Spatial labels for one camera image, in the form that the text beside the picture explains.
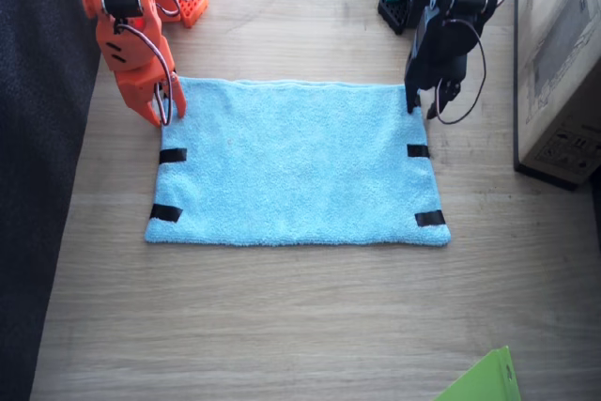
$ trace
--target gray cloth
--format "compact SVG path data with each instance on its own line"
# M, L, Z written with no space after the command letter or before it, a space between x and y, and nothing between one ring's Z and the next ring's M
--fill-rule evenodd
M0 399L28 399L99 63L81 0L0 0Z

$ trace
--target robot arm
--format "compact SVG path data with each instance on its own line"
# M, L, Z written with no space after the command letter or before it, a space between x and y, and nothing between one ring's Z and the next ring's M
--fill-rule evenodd
M418 23L405 72L408 111L418 104L418 89L437 89L439 114L461 90L468 53L482 35L498 0L430 0Z
M162 19L182 21L191 27L207 8L208 0L83 0L86 15L98 18L96 38L104 59L115 73L123 100L156 127L171 122L172 104L177 114L186 112L186 99ZM164 112L161 91L167 98ZM159 115L152 108L156 98Z
M439 112L453 100L466 76L467 54L479 42L498 0L380 0L378 11L396 34L416 27L406 72L408 111L418 90L437 88ZM428 112L435 117L436 105Z

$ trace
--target green paper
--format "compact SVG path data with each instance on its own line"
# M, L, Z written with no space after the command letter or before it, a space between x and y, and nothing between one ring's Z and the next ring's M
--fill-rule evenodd
M521 401L509 347L490 351L435 401Z

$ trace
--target light blue towel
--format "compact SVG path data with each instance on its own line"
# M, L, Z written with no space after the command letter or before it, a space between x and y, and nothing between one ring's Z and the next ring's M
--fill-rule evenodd
M425 149L426 135L420 109L407 112L403 86L181 83L188 111L162 130L167 161L159 165L153 209L160 214L148 223L147 241L450 240L436 214L430 160L408 155L408 145ZM180 149L180 157L185 149L185 161L170 160L169 149ZM429 212L439 225L425 225Z

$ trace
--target table surface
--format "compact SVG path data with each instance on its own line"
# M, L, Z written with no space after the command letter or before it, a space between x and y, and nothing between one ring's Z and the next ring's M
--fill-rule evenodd
M164 29L185 76L401 83L411 34L377 1L210 0ZM426 124L444 249L146 244L160 133L102 61L32 399L430 400L504 345L525 400L598 399L590 190L513 171L513 7L485 28L472 115ZM449 116L475 96L477 50L468 74Z

